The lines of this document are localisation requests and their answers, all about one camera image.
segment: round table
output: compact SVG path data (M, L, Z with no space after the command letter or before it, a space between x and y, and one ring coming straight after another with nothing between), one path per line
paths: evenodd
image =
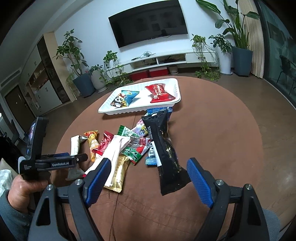
M187 160L195 157L214 178L238 187L251 183L256 188L263 169L263 148L259 127L249 109L217 84L193 77L175 78L181 101L173 107L169 134L180 165L186 168ZM99 114L98 108L109 95L95 101L74 120L56 153L70 152L72 136L98 130L100 142L105 130L117 134L120 125L131 129L145 114ZM90 156L88 142L81 146L81 151ZM91 164L88 160L81 168L86 170ZM54 171L52 182L57 186L69 185L66 177L67 170ZM75 230L69 207L65 206L65 210L69 226ZM157 167L146 166L145 156L136 166L130 164L128 167L120 194L103 189L97 203L90 207L104 240L116 241L192 241L208 211L192 183L161 196ZM233 205L229 205L221 233L227 230L232 212Z

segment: television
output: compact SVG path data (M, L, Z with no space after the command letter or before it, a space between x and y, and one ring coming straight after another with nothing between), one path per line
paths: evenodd
M109 17L109 21L119 48L147 39L188 33L178 0L134 7Z

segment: tv stand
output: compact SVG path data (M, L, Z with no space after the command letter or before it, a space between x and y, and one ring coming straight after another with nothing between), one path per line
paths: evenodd
M214 63L215 52L203 51L204 59L208 63ZM156 53L149 57L137 58L135 60L129 60L126 62L120 62L123 65L122 72L132 73L144 69L151 69L155 67L168 66L172 64L191 64L201 63L203 58L200 58L193 49L168 51L163 53ZM109 76L118 76L119 72L117 68L110 68L107 73Z

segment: white plastic tray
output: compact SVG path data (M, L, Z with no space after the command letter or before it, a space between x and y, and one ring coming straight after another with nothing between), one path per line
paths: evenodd
M153 95L148 89L145 88L145 86L152 85L152 84L165 84L165 91L167 91L169 94L176 97L176 99L172 101L167 101L167 102L150 103ZM133 99L132 103L127 107L116 108L115 106L111 106L110 105L111 102L122 90L140 91L140 93ZM147 109L156 108L156 107L173 106L174 104L178 103L180 100L181 100L181 94L179 90L178 80L176 80L175 78L152 80L148 82L143 82L143 83L138 83L134 85L128 85L128 86L117 88L112 92L112 94L108 97L108 99L101 105L98 112L106 113L107 115L136 112L136 111L142 111L142 110L147 110Z

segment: screw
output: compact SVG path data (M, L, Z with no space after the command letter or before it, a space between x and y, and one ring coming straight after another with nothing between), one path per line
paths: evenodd
M248 190L252 190L252 189L253 189L253 187L252 187L251 184L246 184L245 187L246 187L246 189L248 189Z
M217 183L218 186L222 186L224 184L224 181L221 180L221 179L217 179L216 183Z
M47 185L46 190L50 191L50 190L52 190L53 188L54 188L54 185L49 184L49 185Z
M82 183L82 179L75 180L75 185L80 185Z

